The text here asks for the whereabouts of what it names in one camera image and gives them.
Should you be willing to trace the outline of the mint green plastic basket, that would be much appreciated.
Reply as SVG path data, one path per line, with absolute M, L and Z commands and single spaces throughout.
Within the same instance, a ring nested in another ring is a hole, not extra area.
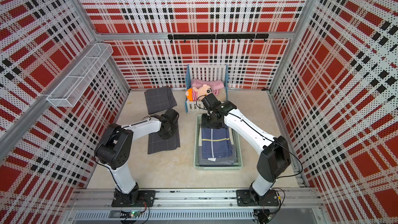
M 243 167 L 243 159 L 240 150 L 240 140 L 239 135 L 236 131 L 229 128 L 230 138 L 232 145 L 236 148 L 237 163 L 232 166 L 221 166 L 221 167 L 203 167 L 197 164 L 198 162 L 198 148 L 202 146 L 201 141 L 201 115 L 197 115 L 197 126 L 196 126 L 196 137 L 195 137 L 195 147 L 194 147 L 194 162 L 193 165 L 197 170 L 240 170 Z

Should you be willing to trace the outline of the dark grey checked pillowcase back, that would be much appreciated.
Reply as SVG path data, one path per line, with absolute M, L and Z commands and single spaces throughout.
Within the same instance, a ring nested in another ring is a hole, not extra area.
M 148 114 L 155 114 L 177 106 L 172 89 L 162 87 L 144 92 Z

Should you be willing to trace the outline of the dark grey checked pillowcase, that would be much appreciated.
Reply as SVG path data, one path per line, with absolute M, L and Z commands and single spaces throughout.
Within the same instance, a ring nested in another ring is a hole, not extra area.
M 163 140 L 158 133 L 151 133 L 148 135 L 148 155 L 162 151 L 175 150 L 179 147 L 179 129 L 167 140 Z
M 162 87 L 144 92 L 148 114 L 155 114 L 177 106 L 172 89 Z

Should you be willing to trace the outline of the navy blue striped pillowcase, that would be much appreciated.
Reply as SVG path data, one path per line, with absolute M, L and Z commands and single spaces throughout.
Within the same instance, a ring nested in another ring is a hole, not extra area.
M 228 128 L 201 128 L 201 141 L 204 159 L 227 158 L 233 153 Z

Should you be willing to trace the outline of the dark grey checked pillowcase front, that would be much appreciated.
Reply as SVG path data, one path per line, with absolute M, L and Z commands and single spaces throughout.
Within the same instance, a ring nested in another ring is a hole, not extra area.
M 148 135 L 148 155 L 162 151 L 175 150 L 179 147 L 179 129 L 167 140 L 163 140 L 158 133 L 151 133 Z

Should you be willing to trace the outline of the beige and grey pillowcase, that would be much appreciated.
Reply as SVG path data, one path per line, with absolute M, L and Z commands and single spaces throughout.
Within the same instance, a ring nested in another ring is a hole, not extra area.
M 205 159 L 203 158 L 202 146 L 199 146 L 198 148 L 198 155 L 199 158 L 197 164 L 203 167 L 232 166 L 237 163 L 236 148 L 234 145 L 232 145 L 232 154 L 226 158 L 216 158 L 215 161 Z

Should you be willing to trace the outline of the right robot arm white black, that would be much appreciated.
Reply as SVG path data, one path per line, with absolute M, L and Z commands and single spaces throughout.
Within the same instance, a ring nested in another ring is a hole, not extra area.
M 202 133 L 210 133 L 210 141 L 221 140 L 220 131 L 230 129 L 242 136 L 257 152 L 258 176 L 250 185 L 248 199 L 241 199 L 243 206 L 262 206 L 276 196 L 272 189 L 277 179 L 291 164 L 288 142 L 283 136 L 275 137 L 247 119 L 230 101 L 220 102 L 212 93 L 200 96 L 206 114 L 202 115 Z

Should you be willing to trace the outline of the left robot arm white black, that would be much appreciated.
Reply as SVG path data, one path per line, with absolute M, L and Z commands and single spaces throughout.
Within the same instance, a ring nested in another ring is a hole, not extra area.
M 178 130 L 179 114 L 168 109 L 161 116 L 152 115 L 146 120 L 123 127 L 110 124 L 94 151 L 96 162 L 106 167 L 116 184 L 112 207 L 152 207 L 154 190 L 139 190 L 128 167 L 133 141 L 157 133 L 162 141 L 171 138 Z

